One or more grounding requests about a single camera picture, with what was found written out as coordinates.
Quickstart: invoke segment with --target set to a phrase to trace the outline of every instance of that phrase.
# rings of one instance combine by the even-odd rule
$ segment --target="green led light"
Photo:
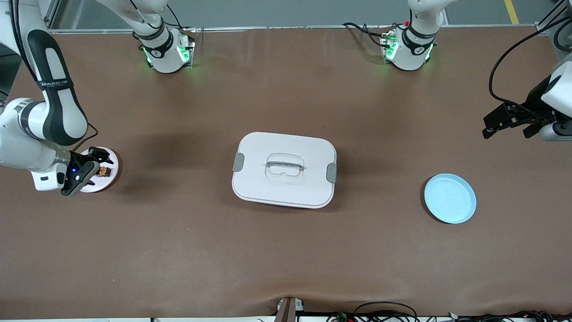
[[[387,49],[386,58],[391,60],[395,57],[396,49],[399,47],[399,43],[394,41],[393,44]]]
[[[145,53],[145,56],[147,57],[147,62],[151,64],[151,58],[149,58],[149,53],[147,52],[145,47],[143,47],[143,52]]]
[[[189,51],[186,50],[185,48],[181,48],[181,47],[177,47],[179,55],[181,56],[181,59],[183,62],[188,62],[189,61]]]
[[[431,49],[433,49],[433,44],[431,44],[429,49],[427,49],[427,55],[425,56],[425,61],[429,59],[429,56],[431,55]]]

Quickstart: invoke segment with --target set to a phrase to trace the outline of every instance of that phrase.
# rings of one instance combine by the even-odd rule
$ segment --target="yellow floor line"
[[[518,25],[520,22],[518,22],[517,12],[514,10],[513,0],[505,0],[505,6],[506,11],[509,12],[510,22],[513,25]]]

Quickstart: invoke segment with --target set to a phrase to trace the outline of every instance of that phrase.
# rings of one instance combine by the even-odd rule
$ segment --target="light blue plate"
[[[462,223],[475,213],[476,195],[463,178],[443,173],[427,182],[425,204],[437,219],[447,223]]]

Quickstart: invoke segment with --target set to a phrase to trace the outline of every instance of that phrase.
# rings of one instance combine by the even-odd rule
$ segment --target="lid handle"
[[[281,162],[281,161],[268,161],[266,162],[266,166],[269,168],[272,166],[294,167],[294,168],[299,168],[300,170],[304,168],[304,166],[302,166],[301,164],[292,162]]]

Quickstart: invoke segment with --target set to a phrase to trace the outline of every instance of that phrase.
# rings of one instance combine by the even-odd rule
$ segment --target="gray latch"
[[[232,171],[239,172],[240,170],[243,169],[243,165],[244,165],[244,154],[237,152],[235,155],[235,163],[232,166]]]
[[[337,179],[337,164],[330,163],[325,172],[325,179],[331,183],[336,183]]]

